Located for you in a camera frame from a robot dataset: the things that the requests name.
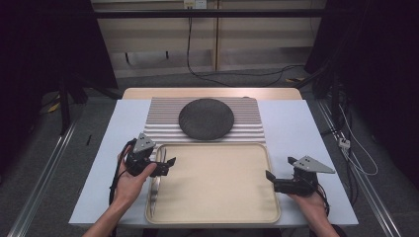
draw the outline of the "wire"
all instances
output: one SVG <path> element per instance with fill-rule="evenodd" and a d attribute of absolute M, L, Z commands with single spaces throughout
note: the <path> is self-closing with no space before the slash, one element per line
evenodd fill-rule
<path fill-rule="evenodd" d="M 329 201 L 327 201 L 327 194 L 326 194 L 326 191 L 324 191 L 323 187 L 320 184 L 318 184 L 318 182 L 317 182 L 318 187 L 315 187 L 311 182 L 309 182 L 302 176 L 297 176 L 297 177 L 303 180 L 304 182 L 306 182 L 323 199 L 324 207 L 326 209 L 326 215 L 329 216 L 330 204 L 329 204 Z"/>
<path fill-rule="evenodd" d="M 327 130 L 324 130 L 324 131 L 320 132 L 320 135 L 321 135 L 322 137 L 324 137 L 324 136 L 326 136 L 326 135 L 328 135 L 328 134 L 335 133 L 335 132 L 338 132 L 338 131 L 339 131 L 339 129 L 329 128 L 329 129 L 327 129 Z"/>
<path fill-rule="evenodd" d="M 313 0 L 310 0 L 310 10 L 312 9 L 312 7 L 313 7 Z M 311 29 L 311 35 L 313 36 L 313 39 L 315 40 L 312 17 L 310 17 L 310 29 Z"/>
<path fill-rule="evenodd" d="M 349 122 L 348 122 L 348 127 L 349 129 L 352 129 L 352 114 L 351 111 L 349 111 L 349 107 L 347 107 L 348 110 L 348 115 L 349 115 Z M 352 135 L 351 132 L 348 131 L 347 137 L 349 140 L 351 140 Z M 348 149 L 348 157 L 351 158 L 351 153 L 352 153 L 352 149 L 351 147 Z M 357 202 L 358 199 L 358 182 L 357 179 L 355 178 L 355 174 L 354 172 L 351 170 L 351 166 L 350 166 L 350 162 L 346 161 L 346 174 L 348 176 L 348 182 L 349 182 L 349 190 L 350 190 L 350 201 L 351 201 L 351 206 L 354 206 L 355 203 Z"/>
<path fill-rule="evenodd" d="M 223 82 L 219 82 L 219 81 L 216 81 L 216 80 L 213 80 L 213 79 L 205 78 L 205 77 L 219 76 L 219 75 L 257 76 L 257 77 L 259 77 L 259 76 L 270 76 L 270 75 L 280 74 L 280 77 L 277 80 L 275 80 L 275 81 L 273 81 L 271 83 L 268 83 L 266 85 L 261 86 L 261 87 L 268 87 L 268 86 L 271 86 L 271 85 L 275 84 L 276 82 L 280 81 L 285 71 L 291 70 L 291 69 L 293 69 L 295 67 L 302 67 L 302 66 L 304 66 L 304 65 L 289 65 L 289 66 L 286 66 L 286 67 L 282 68 L 279 71 L 267 72 L 267 73 L 260 73 L 260 74 L 257 74 L 257 73 L 255 73 L 255 74 L 252 74 L 252 73 L 236 73 L 236 72 L 214 72 L 214 73 L 207 73 L 207 74 L 197 74 L 192 69 L 191 63 L 190 63 L 190 60 L 189 60 L 189 54 L 190 54 L 190 50 L 191 50 L 191 34 L 192 34 L 192 18 L 189 18 L 189 34 L 188 34 L 188 48 L 187 48 L 187 65 L 188 65 L 189 72 L 192 75 L 194 75 L 194 76 L 196 76 L 196 77 L 198 77 L 198 78 L 200 78 L 202 80 L 211 81 L 211 82 L 217 83 L 217 84 L 222 85 L 222 86 L 235 87 L 233 85 L 229 85 L 229 84 L 226 84 L 226 83 L 223 83 Z"/>
<path fill-rule="evenodd" d="M 129 168 L 126 168 L 124 171 L 122 171 L 119 175 L 118 175 L 118 180 L 120 179 L 120 177 L 126 172 L 128 171 Z"/>
<path fill-rule="evenodd" d="M 370 155 L 370 153 L 366 150 L 366 148 L 364 148 L 364 146 L 358 141 L 357 137 L 355 137 L 354 132 L 352 131 L 352 129 L 350 128 L 349 124 L 348 124 L 348 120 L 346 119 L 345 113 L 343 112 L 343 109 L 341 106 L 339 106 L 341 112 L 342 112 L 342 116 L 345 120 L 346 125 L 348 126 L 348 130 L 350 132 L 350 134 L 352 135 L 352 137 L 354 138 L 354 140 L 360 145 L 360 147 L 366 152 L 366 154 L 368 155 L 368 157 L 371 159 L 371 161 L 373 162 L 374 166 L 376 167 L 376 170 L 373 173 L 368 173 L 366 171 L 364 171 L 364 169 L 360 166 L 358 166 L 357 164 L 355 164 L 355 162 L 351 159 L 349 152 L 347 149 L 345 148 L 341 148 L 342 153 L 344 154 L 345 158 L 350 161 L 354 167 L 359 170 L 362 174 L 364 175 L 368 175 L 368 176 L 374 176 L 378 173 L 378 166 L 376 161 L 373 159 L 373 157 Z"/>
<path fill-rule="evenodd" d="M 120 171 L 120 166 L 121 166 L 121 164 L 123 162 L 123 159 L 124 159 L 124 156 L 125 156 L 125 153 L 126 153 L 126 149 L 130 145 L 134 145 L 135 143 L 136 143 L 136 138 L 134 138 L 133 140 L 127 142 L 126 145 L 123 148 L 123 151 L 120 153 L 120 156 L 118 158 L 117 169 L 115 170 L 115 174 L 114 174 L 114 179 L 112 180 L 112 185 L 109 187 L 109 189 L 110 189 L 110 193 L 109 193 L 109 205 L 111 205 L 111 203 L 114 201 L 115 189 L 117 188 L 118 181 L 120 180 L 121 175 L 127 171 L 127 169 L 125 169 L 123 172 L 121 172 L 120 174 L 118 174 L 118 172 Z M 115 227 L 112 230 L 111 236 L 112 237 L 116 237 L 117 236 L 117 227 Z"/>
<path fill-rule="evenodd" d="M 293 237 L 293 234 L 296 232 L 296 228 L 293 228 L 292 232 L 290 233 L 289 237 Z"/>

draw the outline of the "table top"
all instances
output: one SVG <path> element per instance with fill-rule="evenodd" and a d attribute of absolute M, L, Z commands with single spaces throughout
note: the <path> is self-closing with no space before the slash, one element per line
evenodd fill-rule
<path fill-rule="evenodd" d="M 287 157 L 309 155 L 334 169 L 308 105 L 296 89 L 256 88 L 146 88 L 128 89 L 124 99 L 117 102 L 113 117 L 86 180 L 82 194 L 74 208 L 70 224 L 90 226 L 108 206 L 109 184 L 115 172 L 115 156 L 125 143 L 142 132 L 152 97 L 254 97 L 265 130 L 266 145 L 272 171 L 279 179 L 290 179 L 293 166 Z M 319 183 L 328 194 L 331 211 L 329 220 L 338 225 L 358 224 L 345 190 L 337 174 L 318 174 Z M 145 218 L 145 204 L 149 181 L 144 184 L 138 200 L 121 219 L 120 225 L 136 228 L 172 227 L 149 223 Z M 273 224 L 179 225 L 178 228 L 254 228 L 299 227 L 306 221 L 297 204 L 288 196 L 277 194 L 281 217 Z"/>
<path fill-rule="evenodd" d="M 153 97 L 250 97 L 256 100 L 302 100 L 296 88 L 128 88 L 123 100 Z"/>

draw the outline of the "black round plate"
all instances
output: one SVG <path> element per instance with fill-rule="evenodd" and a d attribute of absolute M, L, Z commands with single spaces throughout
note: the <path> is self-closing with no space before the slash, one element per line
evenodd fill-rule
<path fill-rule="evenodd" d="M 234 124 L 234 114 L 225 103 L 214 99 L 198 99 L 179 113 L 179 125 L 197 140 L 215 140 L 228 134 Z"/>

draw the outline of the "metal bracket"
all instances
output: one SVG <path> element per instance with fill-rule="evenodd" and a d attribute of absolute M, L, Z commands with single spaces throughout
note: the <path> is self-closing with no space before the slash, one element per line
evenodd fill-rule
<path fill-rule="evenodd" d="M 153 148 L 156 145 L 148 136 L 144 133 L 140 133 L 136 140 L 135 146 L 133 147 L 133 153 L 139 153 L 141 151 Z"/>
<path fill-rule="evenodd" d="M 292 165 L 296 168 L 299 168 L 306 172 L 315 172 L 315 173 L 327 173 L 327 174 L 335 174 L 335 170 L 329 168 L 328 166 L 320 163 L 316 159 L 304 156 L 301 159 L 292 163 Z"/>

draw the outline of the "power cord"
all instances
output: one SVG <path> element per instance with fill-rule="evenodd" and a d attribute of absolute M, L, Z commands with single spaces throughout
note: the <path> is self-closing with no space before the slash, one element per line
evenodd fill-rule
<path fill-rule="evenodd" d="M 339 90 L 339 105 L 343 105 L 343 107 L 344 107 L 344 113 L 349 115 L 350 114 L 350 111 L 349 111 L 350 99 L 341 90 L 342 90 L 342 88 L 340 88 L 340 90 Z M 331 96 L 330 92 L 328 93 L 328 95 L 327 95 L 326 98 L 328 100 L 331 100 L 332 96 Z M 324 137 L 324 136 L 326 136 L 328 134 L 332 134 L 332 133 L 335 133 L 335 132 L 338 132 L 338 131 L 342 130 L 342 128 L 345 125 L 344 119 L 343 118 L 338 118 L 338 121 L 336 123 L 337 124 L 334 124 L 334 126 L 332 128 L 329 128 L 327 130 L 321 131 L 320 132 L 320 135 L 322 137 Z"/>
<path fill-rule="evenodd" d="M 190 58 L 189 57 L 189 54 L 190 54 L 190 50 L 191 50 L 191 34 L 192 34 L 192 18 L 189 18 L 189 34 L 188 34 L 188 48 L 187 48 L 187 65 L 188 65 L 189 72 L 192 75 L 194 75 L 194 76 L 196 76 L 196 77 L 198 77 L 198 78 L 200 78 L 202 80 L 211 81 L 211 82 L 214 82 L 214 83 L 219 84 L 219 85 L 222 85 L 222 86 L 235 87 L 233 85 L 229 85 L 229 84 L 226 84 L 226 83 L 223 83 L 223 82 L 219 82 L 219 81 L 216 81 L 216 80 L 213 80 L 213 79 L 209 79 L 209 78 L 206 78 L 206 77 L 209 77 L 209 76 L 219 76 L 219 75 L 270 76 L 270 75 L 280 74 L 280 77 L 277 80 L 275 80 L 275 81 L 273 81 L 271 83 L 268 83 L 266 85 L 261 86 L 261 87 L 269 87 L 269 86 L 275 84 L 276 82 L 280 81 L 285 71 L 288 71 L 288 70 L 293 69 L 295 67 L 303 67 L 304 66 L 304 65 L 289 65 L 289 66 L 286 66 L 286 67 L 284 67 L 283 69 L 281 69 L 279 71 L 268 72 L 268 73 L 261 73 L 261 74 L 231 73 L 231 72 L 214 72 L 214 73 L 207 73 L 207 74 L 197 74 L 192 69 L 191 64 L 190 64 L 190 59 L 189 59 Z"/>
<path fill-rule="evenodd" d="M 310 10 L 312 9 L 312 7 L 313 7 L 313 0 L 310 0 Z M 312 17 L 310 17 L 310 29 L 311 29 L 311 36 L 315 40 L 313 24 L 312 24 Z"/>
<path fill-rule="evenodd" d="M 329 216 L 330 204 L 327 201 L 327 194 L 326 194 L 326 191 L 324 191 L 323 187 L 320 184 L 317 184 L 318 187 L 315 187 L 314 185 L 311 184 L 311 182 L 309 182 L 308 180 L 306 180 L 302 176 L 298 176 L 298 178 L 303 180 L 304 182 L 306 182 L 309 186 L 311 186 L 311 188 L 314 189 L 315 192 L 323 199 L 324 208 L 326 209 L 326 215 Z"/>
<path fill-rule="evenodd" d="M 118 172 L 120 171 L 120 166 L 121 163 L 124 160 L 124 154 L 126 152 L 126 149 L 130 146 L 130 145 L 135 145 L 136 143 L 136 139 L 133 139 L 129 142 L 126 143 L 126 145 L 124 146 L 123 151 L 120 153 L 120 156 L 118 158 L 118 165 L 117 165 L 117 169 L 115 170 L 115 174 L 114 174 L 114 179 L 112 181 L 111 186 L 109 187 L 110 192 L 109 192 L 109 205 L 112 204 L 112 202 L 114 201 L 114 196 L 115 196 L 115 189 L 117 188 L 118 185 L 118 181 L 120 180 L 120 177 L 123 173 L 125 173 L 127 171 L 128 168 L 126 168 L 123 172 L 121 172 L 120 174 L 118 174 Z M 114 230 L 112 231 L 111 234 L 112 237 L 116 237 L 117 236 L 117 227 L 114 228 Z"/>
<path fill-rule="evenodd" d="M 364 175 L 367 175 L 367 176 L 374 176 L 374 175 L 376 175 L 377 173 L 378 173 L 378 166 L 377 166 L 377 163 L 376 163 L 376 161 L 373 159 L 373 157 L 370 155 L 370 153 L 366 150 L 366 148 L 364 148 L 364 146 L 358 141 L 358 139 L 357 139 L 357 137 L 355 137 L 355 135 L 354 135 L 354 132 L 352 131 L 352 129 L 350 128 L 350 126 L 349 126 L 349 123 L 348 123 L 348 120 L 347 120 L 347 118 L 346 118 L 346 116 L 345 116 L 345 113 L 344 113 L 344 111 L 343 111 L 343 109 L 342 109 L 342 107 L 341 106 L 339 106 L 339 108 L 340 108 L 340 110 L 341 110 L 341 112 L 342 112 L 342 116 L 343 116 L 343 118 L 344 118 L 344 120 L 345 120 L 345 123 L 346 123 L 346 125 L 348 126 L 348 130 L 349 130 L 349 132 L 350 132 L 350 134 L 352 135 L 352 138 L 360 145 L 360 147 L 366 152 L 366 154 L 368 155 L 368 157 L 371 159 L 371 161 L 373 162 L 373 164 L 374 164 L 374 166 L 375 166 L 375 168 L 376 168 L 376 170 L 373 172 L 373 173 L 368 173 L 368 172 L 366 172 L 366 171 L 364 171 L 364 169 L 362 168 L 362 167 L 360 167 L 360 166 L 358 166 L 352 159 L 351 159 L 351 157 L 350 157 L 350 153 L 349 153 L 349 151 L 348 151 L 348 149 L 351 147 L 350 146 L 350 144 L 347 144 L 347 143 L 345 143 L 345 144 L 343 144 L 342 143 L 342 139 L 343 138 L 341 138 L 340 140 L 339 140 L 339 146 L 341 147 L 341 151 L 342 151 L 342 154 L 344 155 L 344 157 L 346 158 L 346 160 L 348 160 L 349 162 L 351 162 L 352 163 L 352 165 L 358 170 L 358 171 L 360 171 L 362 174 L 364 174 Z"/>
<path fill-rule="evenodd" d="M 351 111 L 349 111 L 348 107 L 347 109 L 348 109 L 348 116 L 349 116 L 348 127 L 352 129 L 352 114 L 351 114 Z M 352 139 L 351 132 L 348 131 L 347 137 L 348 137 L 348 140 Z M 349 158 L 351 158 L 351 154 L 352 154 L 352 150 L 351 150 L 351 147 L 349 147 L 348 149 Z M 359 195 L 358 182 L 357 182 L 357 179 L 355 177 L 353 170 L 351 170 L 351 163 L 349 161 L 346 161 L 346 174 L 348 177 L 348 185 L 349 185 L 349 191 L 350 191 L 349 198 L 350 198 L 351 206 L 354 206 L 358 200 L 358 195 Z"/>

